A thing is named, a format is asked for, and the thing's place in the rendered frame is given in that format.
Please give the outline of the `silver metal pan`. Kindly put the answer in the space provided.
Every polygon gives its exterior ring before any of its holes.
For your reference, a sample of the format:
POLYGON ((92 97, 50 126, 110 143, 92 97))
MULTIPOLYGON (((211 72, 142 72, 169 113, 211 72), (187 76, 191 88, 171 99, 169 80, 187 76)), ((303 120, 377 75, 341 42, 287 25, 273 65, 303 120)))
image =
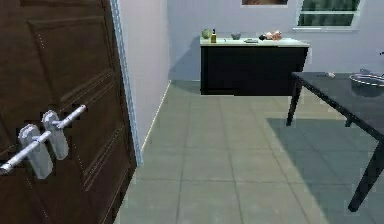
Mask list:
POLYGON ((358 73, 349 76, 354 85, 384 87, 384 74, 379 75, 368 69, 360 69, 358 73))

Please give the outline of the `white framed window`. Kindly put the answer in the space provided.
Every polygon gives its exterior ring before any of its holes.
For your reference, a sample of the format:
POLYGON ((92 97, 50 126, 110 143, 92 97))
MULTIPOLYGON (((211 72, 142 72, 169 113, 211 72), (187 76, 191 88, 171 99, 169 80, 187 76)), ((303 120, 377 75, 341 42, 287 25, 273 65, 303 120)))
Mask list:
POLYGON ((300 0, 295 31, 355 30, 366 0, 300 0))

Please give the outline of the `black table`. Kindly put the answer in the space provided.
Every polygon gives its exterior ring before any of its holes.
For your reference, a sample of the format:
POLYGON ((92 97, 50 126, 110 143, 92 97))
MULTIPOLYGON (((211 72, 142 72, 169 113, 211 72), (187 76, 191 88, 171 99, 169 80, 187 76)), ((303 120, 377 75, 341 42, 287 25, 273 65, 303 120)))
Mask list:
POLYGON ((290 126, 303 87, 326 102, 347 118, 349 123, 364 130, 378 144, 348 205, 356 212, 377 179, 384 171, 384 87, 354 85, 349 76, 353 73, 292 72, 292 98, 286 125, 290 126))

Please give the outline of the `black cabinet with pale top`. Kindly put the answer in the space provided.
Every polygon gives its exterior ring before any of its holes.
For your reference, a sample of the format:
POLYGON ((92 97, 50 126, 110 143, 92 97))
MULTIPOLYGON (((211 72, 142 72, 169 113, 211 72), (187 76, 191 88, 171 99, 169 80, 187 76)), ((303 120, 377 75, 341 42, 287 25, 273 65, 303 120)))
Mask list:
POLYGON ((292 38, 278 41, 200 39, 202 95, 290 96, 293 72, 302 72, 310 45, 292 38))

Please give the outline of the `dark brown room door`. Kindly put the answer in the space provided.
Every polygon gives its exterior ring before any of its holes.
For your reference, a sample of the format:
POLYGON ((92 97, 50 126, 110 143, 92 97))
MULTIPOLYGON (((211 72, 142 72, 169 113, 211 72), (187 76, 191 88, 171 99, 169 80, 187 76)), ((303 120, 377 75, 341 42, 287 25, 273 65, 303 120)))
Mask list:
POLYGON ((64 119, 68 156, 38 179, 27 159, 0 175, 0 224, 114 224, 136 169, 112 0, 0 0, 0 165, 20 130, 64 119))

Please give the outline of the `framed wall picture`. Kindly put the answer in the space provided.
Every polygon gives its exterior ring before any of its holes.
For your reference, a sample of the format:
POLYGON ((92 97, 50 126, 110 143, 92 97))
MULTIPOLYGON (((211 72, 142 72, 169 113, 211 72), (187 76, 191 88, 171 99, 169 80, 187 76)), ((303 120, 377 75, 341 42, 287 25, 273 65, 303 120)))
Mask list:
POLYGON ((241 6, 285 7, 288 0, 241 0, 241 6))

